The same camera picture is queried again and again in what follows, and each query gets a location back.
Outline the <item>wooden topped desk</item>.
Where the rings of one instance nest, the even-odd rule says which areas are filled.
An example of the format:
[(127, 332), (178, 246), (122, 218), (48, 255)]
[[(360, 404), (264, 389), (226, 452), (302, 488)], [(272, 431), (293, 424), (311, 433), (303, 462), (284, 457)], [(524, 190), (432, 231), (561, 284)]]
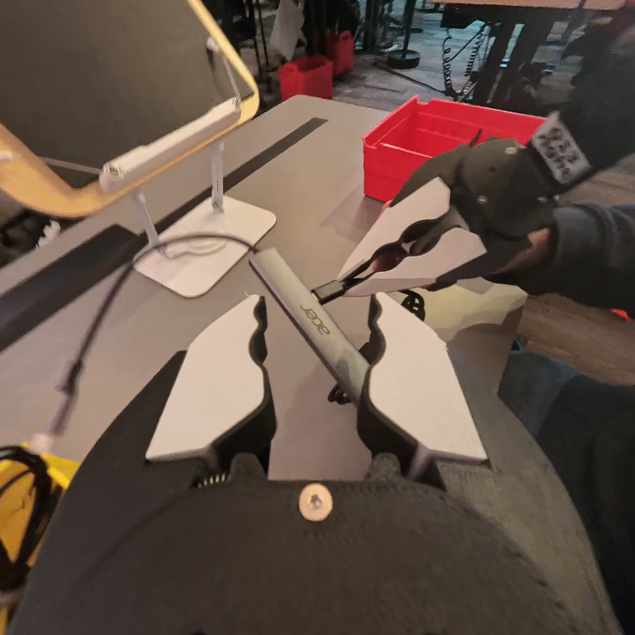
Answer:
[(444, 41), (443, 77), (445, 93), (475, 106), (503, 108), (515, 85), (523, 83), (522, 70), (533, 63), (554, 24), (568, 20), (565, 37), (574, 25), (593, 13), (612, 17), (630, 1), (443, 1), (441, 28), (467, 28), (474, 21), (484, 27), (477, 35), (481, 44), (493, 39), (485, 62), (472, 80), (475, 68), (467, 73), (466, 86), (456, 89), (449, 78), (449, 36)]

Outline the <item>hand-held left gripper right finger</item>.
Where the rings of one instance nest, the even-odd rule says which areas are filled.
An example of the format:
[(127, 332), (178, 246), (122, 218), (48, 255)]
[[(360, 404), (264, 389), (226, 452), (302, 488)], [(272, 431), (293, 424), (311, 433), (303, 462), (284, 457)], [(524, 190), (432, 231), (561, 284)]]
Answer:
[(385, 293), (371, 297), (368, 326), (358, 435), (371, 455), (393, 454), (412, 481), (436, 460), (488, 465), (446, 343)]

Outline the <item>red plastic bin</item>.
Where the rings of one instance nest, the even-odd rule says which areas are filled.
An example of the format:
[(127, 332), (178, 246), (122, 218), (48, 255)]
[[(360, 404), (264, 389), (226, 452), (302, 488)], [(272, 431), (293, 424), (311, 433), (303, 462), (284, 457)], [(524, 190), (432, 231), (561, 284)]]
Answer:
[(365, 196), (391, 200), (411, 174), (431, 158), (474, 139), (516, 139), (525, 145), (543, 117), (413, 97), (362, 137)]

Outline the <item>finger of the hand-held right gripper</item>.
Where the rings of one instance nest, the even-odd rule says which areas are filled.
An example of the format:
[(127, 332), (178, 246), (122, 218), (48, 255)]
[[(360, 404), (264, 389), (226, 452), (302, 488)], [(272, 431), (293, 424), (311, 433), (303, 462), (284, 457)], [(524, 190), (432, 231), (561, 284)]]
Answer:
[[(363, 239), (372, 239), (371, 249), (397, 242), (408, 251), (415, 241), (423, 247), (440, 234), (467, 234), (465, 222), (450, 208), (449, 187), (433, 179), (384, 210)], [(338, 273), (339, 282), (343, 282), (345, 264)]]
[(343, 267), (343, 296), (369, 297), (413, 288), (437, 290), (462, 279), (486, 277), (517, 254), (516, 239), (499, 235), (440, 234), (425, 246), (415, 241), (371, 249), (365, 237)]

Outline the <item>person's right hand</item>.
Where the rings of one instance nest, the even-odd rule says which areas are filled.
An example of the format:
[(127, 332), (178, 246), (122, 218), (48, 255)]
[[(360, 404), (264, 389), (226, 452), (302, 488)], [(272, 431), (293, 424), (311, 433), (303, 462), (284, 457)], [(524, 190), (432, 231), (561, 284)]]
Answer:
[(557, 232), (553, 226), (528, 234), (528, 246), (489, 274), (487, 280), (524, 289), (529, 279), (550, 263), (556, 238)]

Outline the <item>person's jeans leg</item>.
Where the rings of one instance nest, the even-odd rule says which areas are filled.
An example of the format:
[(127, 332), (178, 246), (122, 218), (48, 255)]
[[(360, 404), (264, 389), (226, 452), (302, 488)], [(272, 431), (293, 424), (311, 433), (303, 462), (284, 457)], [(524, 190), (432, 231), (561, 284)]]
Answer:
[(592, 542), (623, 633), (634, 633), (634, 387), (541, 354), (510, 354), (500, 400), (558, 473)]

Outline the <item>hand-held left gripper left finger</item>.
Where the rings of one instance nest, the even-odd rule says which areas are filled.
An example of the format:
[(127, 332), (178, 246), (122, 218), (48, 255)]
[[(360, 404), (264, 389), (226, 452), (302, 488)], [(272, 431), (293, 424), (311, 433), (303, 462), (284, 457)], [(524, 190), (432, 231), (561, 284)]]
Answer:
[(258, 455), (276, 430), (267, 356), (266, 299), (249, 295), (189, 345), (146, 451), (149, 462), (202, 459), (228, 469)]

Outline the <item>white tablet stand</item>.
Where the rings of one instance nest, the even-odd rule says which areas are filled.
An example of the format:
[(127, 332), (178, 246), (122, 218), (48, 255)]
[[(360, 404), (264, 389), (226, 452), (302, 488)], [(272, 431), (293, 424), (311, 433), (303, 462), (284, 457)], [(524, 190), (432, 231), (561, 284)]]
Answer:
[(254, 118), (202, 1), (2, 1), (1, 197), (81, 218)]

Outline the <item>red storage box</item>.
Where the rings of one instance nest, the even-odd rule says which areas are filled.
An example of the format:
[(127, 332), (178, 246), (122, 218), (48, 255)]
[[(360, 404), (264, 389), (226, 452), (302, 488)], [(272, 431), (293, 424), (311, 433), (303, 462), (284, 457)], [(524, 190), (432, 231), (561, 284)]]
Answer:
[(327, 33), (327, 57), (331, 61), (333, 77), (353, 71), (354, 48), (355, 41), (349, 30)]
[(303, 57), (282, 65), (278, 70), (281, 100), (297, 95), (331, 100), (333, 96), (333, 64), (322, 55)]

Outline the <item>yellow plastic bin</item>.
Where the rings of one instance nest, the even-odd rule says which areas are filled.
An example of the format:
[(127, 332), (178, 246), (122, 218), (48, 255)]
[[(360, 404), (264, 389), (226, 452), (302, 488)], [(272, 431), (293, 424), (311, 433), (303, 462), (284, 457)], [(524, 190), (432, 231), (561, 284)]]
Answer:
[(1, 602), (26, 584), (44, 534), (79, 463), (25, 446), (1, 448)]

